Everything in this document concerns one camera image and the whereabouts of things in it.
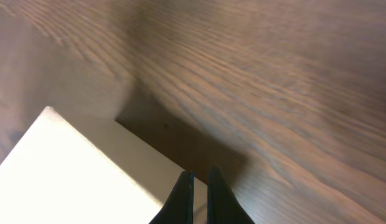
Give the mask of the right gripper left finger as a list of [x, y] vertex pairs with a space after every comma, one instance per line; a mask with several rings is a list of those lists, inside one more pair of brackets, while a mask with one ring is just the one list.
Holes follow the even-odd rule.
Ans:
[[162, 209], [149, 224], [193, 224], [194, 176], [182, 171]]

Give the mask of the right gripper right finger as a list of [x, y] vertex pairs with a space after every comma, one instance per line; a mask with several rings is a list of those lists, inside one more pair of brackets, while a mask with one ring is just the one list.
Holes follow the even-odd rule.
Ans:
[[229, 184], [217, 166], [209, 170], [207, 185], [208, 224], [254, 224], [239, 204]]

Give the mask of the cardboard box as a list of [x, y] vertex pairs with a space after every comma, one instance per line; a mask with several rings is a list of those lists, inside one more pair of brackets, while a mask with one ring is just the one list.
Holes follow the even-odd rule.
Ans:
[[115, 121], [48, 106], [0, 165], [0, 223], [149, 223], [181, 172]]

